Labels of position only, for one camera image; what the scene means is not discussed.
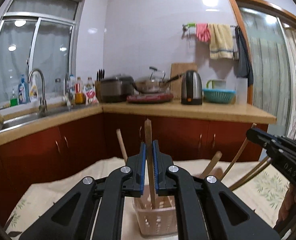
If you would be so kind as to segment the right hand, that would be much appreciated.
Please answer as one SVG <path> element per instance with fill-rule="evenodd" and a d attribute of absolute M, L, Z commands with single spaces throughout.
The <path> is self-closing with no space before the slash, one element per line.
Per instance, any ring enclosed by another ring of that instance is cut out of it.
<path fill-rule="evenodd" d="M 284 221 L 288 217 L 289 211 L 294 204 L 296 204 L 296 187 L 294 187 L 292 184 L 289 184 L 289 188 L 278 212 L 276 224 Z"/>

